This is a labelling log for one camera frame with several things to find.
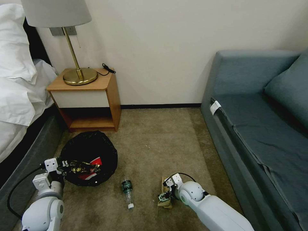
electric cable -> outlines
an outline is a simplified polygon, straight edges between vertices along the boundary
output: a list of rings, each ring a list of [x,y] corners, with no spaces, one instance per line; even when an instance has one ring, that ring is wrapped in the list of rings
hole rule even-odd
[[[163,185],[166,186],[166,181],[168,181],[168,180],[169,180],[173,175],[175,175],[175,174],[177,174],[177,173],[174,173],[174,174],[172,174],[171,176],[169,176],[169,177],[164,181]],[[192,178],[190,175],[188,175],[188,174],[186,174],[186,173],[178,173],[178,174],[188,176],[188,177],[191,178],[194,182],[196,182],[194,178]]]
[[[108,75],[109,73],[113,73],[113,74],[116,73],[116,71],[110,69],[106,64],[103,63],[102,65],[103,65],[103,68],[106,69],[106,70],[108,71],[108,73],[107,73],[107,74],[102,74],[102,73],[98,72],[100,75],[106,76],[106,75]]]
[[[12,188],[12,190],[10,191],[8,197],[7,197],[7,200],[6,200],[6,205],[7,205],[7,208],[9,209],[9,211],[14,214],[19,220],[22,219],[22,216],[19,215],[16,211],[13,210],[13,208],[11,207],[11,196],[14,192],[14,190],[17,188],[17,186],[22,182],[24,181],[28,176],[30,176],[32,173],[36,172],[37,170],[40,170],[42,169],[42,165],[40,165],[40,167],[34,169],[33,171],[29,172],[25,177],[23,177],[19,182],[17,182],[17,184],[15,184],[15,186]]]

white pillow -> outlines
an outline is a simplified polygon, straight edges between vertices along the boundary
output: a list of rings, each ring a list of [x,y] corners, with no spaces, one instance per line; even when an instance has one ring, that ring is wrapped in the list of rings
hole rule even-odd
[[[0,78],[23,78],[35,84],[37,71],[23,28],[24,20],[21,5],[0,5]]]

black baseboard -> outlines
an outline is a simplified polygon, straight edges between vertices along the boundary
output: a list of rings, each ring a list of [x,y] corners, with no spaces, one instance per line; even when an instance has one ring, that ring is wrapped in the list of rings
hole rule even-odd
[[[201,104],[132,104],[121,105],[121,109],[142,109],[142,108],[181,108],[181,107],[200,107]]]

nightstand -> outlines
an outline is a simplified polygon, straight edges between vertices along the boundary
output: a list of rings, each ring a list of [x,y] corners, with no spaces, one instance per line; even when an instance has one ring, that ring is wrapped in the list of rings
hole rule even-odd
[[[115,74],[109,73],[92,83],[72,86],[64,83],[65,69],[48,87],[70,132],[117,131],[121,106]],[[107,74],[103,68],[96,71]]]

plastic bottle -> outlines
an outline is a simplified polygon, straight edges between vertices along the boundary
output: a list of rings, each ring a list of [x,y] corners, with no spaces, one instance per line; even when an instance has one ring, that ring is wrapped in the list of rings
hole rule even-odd
[[[125,194],[126,202],[128,203],[128,209],[134,208],[134,194],[133,194],[133,186],[130,180],[124,180],[122,182],[122,189]]]

